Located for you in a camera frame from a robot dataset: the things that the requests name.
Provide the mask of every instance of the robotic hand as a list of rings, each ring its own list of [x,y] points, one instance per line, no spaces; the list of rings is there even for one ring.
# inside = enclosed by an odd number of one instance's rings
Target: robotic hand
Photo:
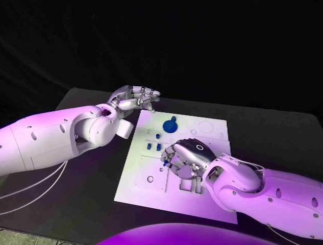
[[[183,166],[172,159],[178,155]],[[196,139],[179,140],[165,149],[162,162],[185,180],[202,177],[202,186],[219,207],[243,212],[263,224],[323,240],[323,183],[300,175],[257,168],[222,154],[215,156]]]
[[[121,87],[108,102],[52,111],[21,119],[0,129],[0,176],[51,167],[110,143],[129,138],[133,124],[123,118],[133,109],[155,112],[160,93],[137,86]]]

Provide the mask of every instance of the gray table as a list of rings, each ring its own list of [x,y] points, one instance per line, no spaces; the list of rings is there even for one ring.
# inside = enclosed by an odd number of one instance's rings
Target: gray table
[[[107,92],[74,88],[57,109],[97,105],[108,97]],[[313,115],[165,98],[155,108],[162,112],[227,120],[235,157],[323,181],[323,130]],[[134,111],[127,117],[134,125],[139,113]],[[234,225],[114,202],[130,143],[132,137],[126,140],[117,136],[106,147],[72,159],[52,190],[26,208],[0,216],[0,227],[75,243],[95,244],[132,228],[181,222],[222,227],[286,244],[283,238],[244,214],[238,214],[240,224]],[[12,174],[0,195],[35,183],[57,168]],[[0,200],[0,212],[33,200],[54,181],[55,177]],[[286,236],[300,244],[318,242],[289,234]]]

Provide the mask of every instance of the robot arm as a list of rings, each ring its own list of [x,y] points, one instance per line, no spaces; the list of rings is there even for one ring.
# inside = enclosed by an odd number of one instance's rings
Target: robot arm
[[[183,166],[172,164],[178,155]],[[323,240],[323,183],[281,171],[254,170],[222,154],[217,157],[196,139],[166,148],[162,161],[182,179],[202,177],[202,186],[219,207],[243,212],[258,222],[312,239]]]
[[[21,119],[0,129],[0,176],[51,167],[110,143],[129,138],[133,124],[123,118],[147,108],[160,93],[137,86],[121,87],[108,102],[52,111]]]

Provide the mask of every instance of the blue object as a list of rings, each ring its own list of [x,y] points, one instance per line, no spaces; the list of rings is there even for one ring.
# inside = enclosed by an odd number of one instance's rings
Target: blue object
[[[166,133],[173,133],[178,130],[176,117],[173,116],[170,120],[163,123],[163,131]]]

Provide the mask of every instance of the black background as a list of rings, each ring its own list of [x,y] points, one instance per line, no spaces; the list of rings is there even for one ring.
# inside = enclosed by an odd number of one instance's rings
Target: black background
[[[126,84],[312,113],[323,126],[323,1],[0,1],[0,127],[54,110],[72,87]]]

